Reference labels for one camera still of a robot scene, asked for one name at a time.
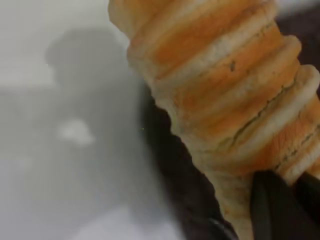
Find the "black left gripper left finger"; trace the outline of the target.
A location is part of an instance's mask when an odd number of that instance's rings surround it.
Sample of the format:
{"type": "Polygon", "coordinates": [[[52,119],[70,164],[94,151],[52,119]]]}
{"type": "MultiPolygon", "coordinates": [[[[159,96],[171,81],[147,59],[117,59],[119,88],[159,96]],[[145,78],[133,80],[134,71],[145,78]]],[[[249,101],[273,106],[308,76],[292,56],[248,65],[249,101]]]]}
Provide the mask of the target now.
{"type": "Polygon", "coordinates": [[[299,206],[287,184],[272,171],[254,174],[250,216],[255,240],[302,240],[299,206]]]}

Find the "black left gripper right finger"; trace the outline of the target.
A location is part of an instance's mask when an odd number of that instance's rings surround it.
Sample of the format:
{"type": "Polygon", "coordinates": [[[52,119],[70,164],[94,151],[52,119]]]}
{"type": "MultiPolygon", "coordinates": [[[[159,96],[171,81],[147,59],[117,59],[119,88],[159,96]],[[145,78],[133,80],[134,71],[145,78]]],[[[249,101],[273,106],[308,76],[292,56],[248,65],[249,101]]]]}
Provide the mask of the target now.
{"type": "Polygon", "coordinates": [[[320,180],[304,173],[296,182],[297,240],[320,238],[320,180]]]}

